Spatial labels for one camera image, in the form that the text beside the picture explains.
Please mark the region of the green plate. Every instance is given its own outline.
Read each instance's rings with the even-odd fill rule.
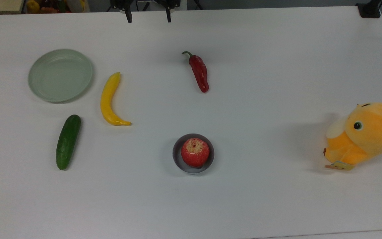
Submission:
[[[60,49],[41,56],[29,71],[29,87],[37,97],[63,102],[80,95],[92,79],[91,61],[76,50]]]

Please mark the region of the toy tag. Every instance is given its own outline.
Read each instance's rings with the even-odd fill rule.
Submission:
[[[332,165],[325,165],[325,168],[350,171],[354,168],[354,165],[345,162],[335,161]]]

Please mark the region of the small bowl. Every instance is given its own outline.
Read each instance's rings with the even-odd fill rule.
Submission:
[[[185,141],[192,138],[201,139],[204,142],[206,142],[206,144],[209,146],[209,150],[210,150],[209,157],[207,161],[204,163],[204,165],[200,168],[194,168],[187,165],[181,156],[181,149],[182,149],[182,146],[185,144]],[[212,143],[206,137],[204,137],[203,135],[199,135],[197,133],[189,133],[180,137],[178,141],[176,141],[175,145],[173,146],[173,160],[175,161],[176,165],[180,169],[182,169],[184,172],[187,172],[189,174],[198,174],[208,169],[213,162],[214,156],[215,156],[215,151],[213,149]]]

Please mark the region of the black bracket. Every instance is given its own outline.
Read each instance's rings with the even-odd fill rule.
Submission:
[[[170,23],[172,21],[172,16],[170,14],[171,9],[175,9],[175,7],[181,6],[181,0],[154,0],[156,3],[164,6],[166,9],[167,22]]]
[[[362,18],[379,18],[381,16],[378,4],[381,0],[371,0],[369,3],[356,3]]]
[[[120,11],[124,11],[126,14],[126,18],[129,23],[132,23],[132,13],[131,13],[131,4],[134,0],[110,0],[110,5],[113,9],[119,9]],[[166,9],[167,21],[171,22],[171,14],[170,11],[175,9],[175,7],[181,6],[181,0],[153,0],[156,3],[164,6]]]
[[[110,5],[113,9],[119,9],[125,12],[129,23],[132,23],[131,4],[134,0],[110,0]]]

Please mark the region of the plush toy eye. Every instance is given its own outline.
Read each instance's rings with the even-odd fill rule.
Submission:
[[[356,129],[356,130],[361,130],[362,129],[362,123],[357,121],[353,127]]]

